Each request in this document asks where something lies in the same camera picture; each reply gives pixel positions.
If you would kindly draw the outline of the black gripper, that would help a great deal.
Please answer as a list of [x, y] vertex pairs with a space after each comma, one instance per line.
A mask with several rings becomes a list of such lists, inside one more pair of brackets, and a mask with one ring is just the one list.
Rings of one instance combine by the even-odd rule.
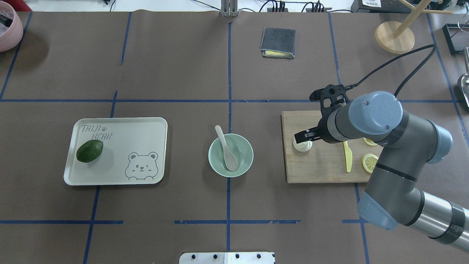
[[294, 135], [296, 144], [301, 144], [303, 142], [314, 142], [317, 140], [322, 140], [324, 142], [330, 143], [330, 134], [326, 126], [317, 126], [310, 128], [306, 131], [301, 131]]

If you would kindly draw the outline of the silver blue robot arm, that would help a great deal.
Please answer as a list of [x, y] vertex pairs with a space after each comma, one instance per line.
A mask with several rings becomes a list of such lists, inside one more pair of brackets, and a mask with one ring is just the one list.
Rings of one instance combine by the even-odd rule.
[[468, 252], [468, 210], [416, 187], [424, 165], [438, 163], [450, 152], [450, 132], [407, 112], [390, 92], [375, 91], [324, 110], [316, 127], [295, 134], [297, 143], [359, 138], [383, 147], [358, 202], [359, 216], [389, 231], [402, 224]]

